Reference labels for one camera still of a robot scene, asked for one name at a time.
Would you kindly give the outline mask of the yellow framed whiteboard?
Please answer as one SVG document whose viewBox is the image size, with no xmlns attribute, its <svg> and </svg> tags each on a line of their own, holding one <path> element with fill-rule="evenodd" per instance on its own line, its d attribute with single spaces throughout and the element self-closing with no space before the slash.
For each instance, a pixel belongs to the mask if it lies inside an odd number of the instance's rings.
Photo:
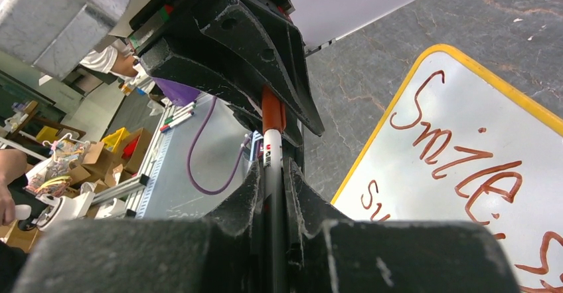
<svg viewBox="0 0 563 293">
<path fill-rule="evenodd" d="M 562 291 L 562 119 L 459 49 L 415 61 L 332 204 L 484 226 L 522 292 Z"/>
</svg>

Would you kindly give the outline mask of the red marker cap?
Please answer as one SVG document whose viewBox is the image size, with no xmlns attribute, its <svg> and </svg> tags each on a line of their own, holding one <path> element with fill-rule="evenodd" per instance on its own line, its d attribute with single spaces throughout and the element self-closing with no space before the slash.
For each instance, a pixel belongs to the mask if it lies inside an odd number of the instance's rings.
<svg viewBox="0 0 563 293">
<path fill-rule="evenodd" d="M 283 133 L 286 127 L 285 104 L 267 86 L 262 90 L 261 108 L 263 132 L 277 130 Z"/>
</svg>

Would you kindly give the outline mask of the person hand in background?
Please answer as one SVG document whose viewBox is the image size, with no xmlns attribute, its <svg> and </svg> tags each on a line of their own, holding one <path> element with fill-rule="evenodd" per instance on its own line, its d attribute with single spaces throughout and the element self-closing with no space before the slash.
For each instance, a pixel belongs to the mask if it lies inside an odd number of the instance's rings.
<svg viewBox="0 0 563 293">
<path fill-rule="evenodd" d="M 27 155 L 17 149 L 1 150 L 1 223 L 9 225 L 15 220 L 15 202 L 9 190 L 10 184 L 24 176 Z"/>
</svg>

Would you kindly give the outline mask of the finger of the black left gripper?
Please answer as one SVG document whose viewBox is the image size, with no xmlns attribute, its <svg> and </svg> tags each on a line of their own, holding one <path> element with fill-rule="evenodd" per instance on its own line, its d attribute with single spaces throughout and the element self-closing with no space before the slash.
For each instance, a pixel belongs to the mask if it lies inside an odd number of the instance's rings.
<svg viewBox="0 0 563 293">
<path fill-rule="evenodd" d="M 267 86 L 312 133 L 325 127 L 312 98 L 299 29 L 259 0 L 200 0 L 199 31 L 226 49 L 228 79 L 259 98 Z"/>
<path fill-rule="evenodd" d="M 261 102 L 264 86 L 285 104 L 283 138 L 303 144 L 297 127 L 297 97 L 277 50 L 263 43 L 238 43 L 233 49 L 214 41 L 189 41 L 163 36 L 140 52 L 143 67 L 154 78 L 172 80 L 227 102 L 245 128 L 263 132 Z"/>
</svg>

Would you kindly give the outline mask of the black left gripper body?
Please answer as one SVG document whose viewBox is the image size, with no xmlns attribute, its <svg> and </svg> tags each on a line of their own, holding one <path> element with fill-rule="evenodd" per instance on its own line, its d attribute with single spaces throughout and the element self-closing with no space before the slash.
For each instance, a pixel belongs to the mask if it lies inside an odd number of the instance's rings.
<svg viewBox="0 0 563 293">
<path fill-rule="evenodd" d="M 292 10 L 290 0 L 259 0 L 271 10 L 279 11 L 289 22 Z M 163 36 L 174 36 L 189 41 L 211 41 L 198 29 L 193 17 L 193 7 L 200 0 L 150 0 L 130 21 L 133 28 L 128 41 L 136 54 L 142 48 Z"/>
</svg>

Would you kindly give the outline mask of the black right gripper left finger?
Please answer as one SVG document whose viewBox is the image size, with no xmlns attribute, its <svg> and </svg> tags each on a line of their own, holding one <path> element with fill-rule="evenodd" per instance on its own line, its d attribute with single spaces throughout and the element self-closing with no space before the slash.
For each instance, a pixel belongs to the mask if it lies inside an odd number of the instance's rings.
<svg viewBox="0 0 563 293">
<path fill-rule="evenodd" d="M 68 221 L 33 249 L 14 292 L 262 292 L 263 169 L 197 219 Z"/>
</svg>

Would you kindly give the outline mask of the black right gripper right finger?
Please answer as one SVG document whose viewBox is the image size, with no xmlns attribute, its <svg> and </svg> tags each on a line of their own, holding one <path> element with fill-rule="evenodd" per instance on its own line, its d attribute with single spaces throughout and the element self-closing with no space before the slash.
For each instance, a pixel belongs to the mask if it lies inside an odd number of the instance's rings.
<svg viewBox="0 0 563 293">
<path fill-rule="evenodd" d="M 283 162 L 290 292 L 518 292 L 484 227 L 463 221 L 353 221 Z"/>
</svg>

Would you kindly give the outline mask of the person forearm in background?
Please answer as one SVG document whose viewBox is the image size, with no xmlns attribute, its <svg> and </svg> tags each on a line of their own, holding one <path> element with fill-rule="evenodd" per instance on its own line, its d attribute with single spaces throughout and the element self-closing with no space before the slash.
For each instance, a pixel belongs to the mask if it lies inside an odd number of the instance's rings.
<svg viewBox="0 0 563 293">
<path fill-rule="evenodd" d="M 138 71 L 134 68 L 136 61 L 133 55 L 124 54 L 110 45 L 101 52 L 91 50 L 80 61 L 80 65 L 104 74 L 134 78 L 138 75 Z"/>
</svg>

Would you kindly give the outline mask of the white whiteboard marker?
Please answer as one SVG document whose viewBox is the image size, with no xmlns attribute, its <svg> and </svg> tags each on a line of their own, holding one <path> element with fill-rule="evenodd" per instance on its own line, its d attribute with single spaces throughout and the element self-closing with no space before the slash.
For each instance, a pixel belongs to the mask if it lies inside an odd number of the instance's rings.
<svg viewBox="0 0 563 293">
<path fill-rule="evenodd" d="M 287 292 L 282 137 L 278 130 L 266 130 L 264 144 L 265 283 L 268 292 Z"/>
</svg>

